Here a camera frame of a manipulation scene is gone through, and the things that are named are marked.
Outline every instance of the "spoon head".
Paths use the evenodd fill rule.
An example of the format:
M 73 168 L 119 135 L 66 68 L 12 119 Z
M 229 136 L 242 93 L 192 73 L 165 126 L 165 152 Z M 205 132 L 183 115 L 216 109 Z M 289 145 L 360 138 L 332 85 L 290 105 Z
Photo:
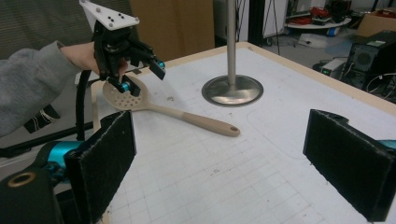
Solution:
M 129 91 L 121 93 L 113 85 L 106 82 L 103 86 L 103 95 L 105 99 L 119 110 L 144 110 L 148 108 L 149 91 L 146 85 L 136 77 L 128 77 L 140 89 L 140 95 L 132 96 Z

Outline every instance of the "person's hand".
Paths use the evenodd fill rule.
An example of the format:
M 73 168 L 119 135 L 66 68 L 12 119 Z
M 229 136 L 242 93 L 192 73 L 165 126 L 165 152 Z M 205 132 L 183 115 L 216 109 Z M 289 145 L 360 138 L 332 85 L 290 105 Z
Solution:
M 72 45 L 61 47 L 61 52 L 73 65 L 82 70 L 92 70 L 99 75 L 99 67 L 93 56 L 93 42 L 80 45 Z M 128 63 L 125 60 L 120 60 L 120 74 L 124 75 L 128 68 Z

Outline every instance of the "gray hoodie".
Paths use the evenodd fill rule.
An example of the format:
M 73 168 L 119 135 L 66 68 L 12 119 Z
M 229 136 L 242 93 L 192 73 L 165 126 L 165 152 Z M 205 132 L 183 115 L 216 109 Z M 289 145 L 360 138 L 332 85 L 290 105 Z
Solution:
M 58 97 L 80 69 L 55 41 L 41 50 L 21 49 L 0 60 L 0 137 L 12 133 Z

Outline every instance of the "round steel base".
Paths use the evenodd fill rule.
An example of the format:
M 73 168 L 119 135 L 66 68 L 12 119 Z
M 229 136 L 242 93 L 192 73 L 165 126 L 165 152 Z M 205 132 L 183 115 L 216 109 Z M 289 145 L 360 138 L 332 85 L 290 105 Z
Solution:
M 202 88 L 202 95 L 211 104 L 223 106 L 249 105 L 262 97 L 264 88 L 254 78 L 235 76 L 235 85 L 229 85 L 228 76 L 215 77 Z

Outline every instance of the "white mounting bracket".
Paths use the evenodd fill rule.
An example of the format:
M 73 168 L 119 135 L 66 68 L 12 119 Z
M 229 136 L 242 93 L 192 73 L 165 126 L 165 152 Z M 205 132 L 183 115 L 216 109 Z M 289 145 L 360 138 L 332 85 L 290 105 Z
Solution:
M 139 19 L 136 17 L 131 17 L 106 7 L 101 7 L 87 0 L 79 0 L 79 4 L 84 8 L 85 15 L 87 16 L 92 31 L 95 21 L 102 23 L 107 30 L 118 30 L 139 23 Z

